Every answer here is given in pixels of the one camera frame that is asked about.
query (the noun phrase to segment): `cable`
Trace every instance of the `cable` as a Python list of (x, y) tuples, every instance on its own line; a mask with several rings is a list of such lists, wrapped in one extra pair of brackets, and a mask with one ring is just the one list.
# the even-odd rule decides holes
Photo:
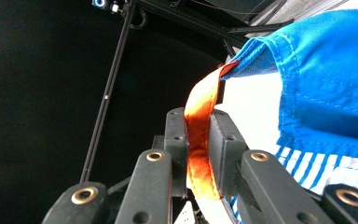
[(259, 14), (257, 12), (238, 12), (238, 11), (233, 11), (233, 10), (226, 9), (226, 8), (214, 7), (214, 6), (211, 6), (211, 5), (196, 1), (196, 0), (190, 0), (190, 1), (193, 2), (193, 3), (197, 3), (199, 5), (205, 6), (205, 7), (211, 7), (211, 8), (214, 8), (214, 9), (219, 9), (219, 10), (222, 10), (222, 11), (232, 12), (232, 13), (241, 14), (241, 15), (258, 15)]

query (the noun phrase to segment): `metal pole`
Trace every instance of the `metal pole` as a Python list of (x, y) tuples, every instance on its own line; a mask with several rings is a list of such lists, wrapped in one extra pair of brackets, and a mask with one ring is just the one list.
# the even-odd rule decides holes
[(115, 57), (113, 59), (112, 67), (109, 73), (109, 78), (107, 79), (106, 87), (103, 93), (103, 100), (101, 102), (100, 111), (98, 112), (98, 117), (97, 117), (97, 121), (95, 122), (94, 132), (92, 133), (91, 141), (89, 143), (89, 152), (87, 153), (87, 158), (84, 163), (83, 172), (80, 177), (80, 183), (84, 181), (88, 181), (90, 177), (92, 164), (94, 162), (95, 153), (97, 151), (98, 143), (101, 137), (101, 131), (103, 129), (103, 122), (106, 117), (106, 112), (109, 106), (109, 101), (111, 98), (113, 86), (115, 84), (118, 67), (121, 61), (121, 56), (123, 54), (124, 47), (127, 41), (127, 35), (130, 30), (132, 15), (135, 10), (135, 2), (136, 0), (132, 0), (129, 3), (129, 10), (127, 12), (126, 20), (124, 21), (124, 25), (121, 30), (120, 39), (118, 40)]

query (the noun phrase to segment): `blue cloth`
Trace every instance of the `blue cloth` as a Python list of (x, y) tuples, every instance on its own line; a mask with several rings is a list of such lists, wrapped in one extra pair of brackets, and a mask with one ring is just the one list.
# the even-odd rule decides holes
[(223, 79), (282, 76), (278, 145), (358, 158), (358, 9), (325, 12), (252, 38), (231, 61), (237, 60)]

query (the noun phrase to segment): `orange fabric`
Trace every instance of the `orange fabric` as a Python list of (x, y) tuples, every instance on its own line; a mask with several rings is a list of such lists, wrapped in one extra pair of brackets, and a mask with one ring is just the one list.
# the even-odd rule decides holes
[(210, 116), (216, 104), (220, 77), (237, 64), (238, 62), (226, 64), (197, 83), (186, 103), (185, 119), (189, 142), (187, 178), (194, 195), (200, 199), (221, 198), (208, 157)]

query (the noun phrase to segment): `dark wall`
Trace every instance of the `dark wall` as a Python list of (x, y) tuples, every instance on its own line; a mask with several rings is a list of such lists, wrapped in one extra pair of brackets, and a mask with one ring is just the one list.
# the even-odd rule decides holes
[[(121, 18), (90, 1), (0, 1), (0, 223), (38, 223), (80, 178)], [(131, 31), (91, 180), (128, 177), (165, 114), (226, 57), (151, 17)]]

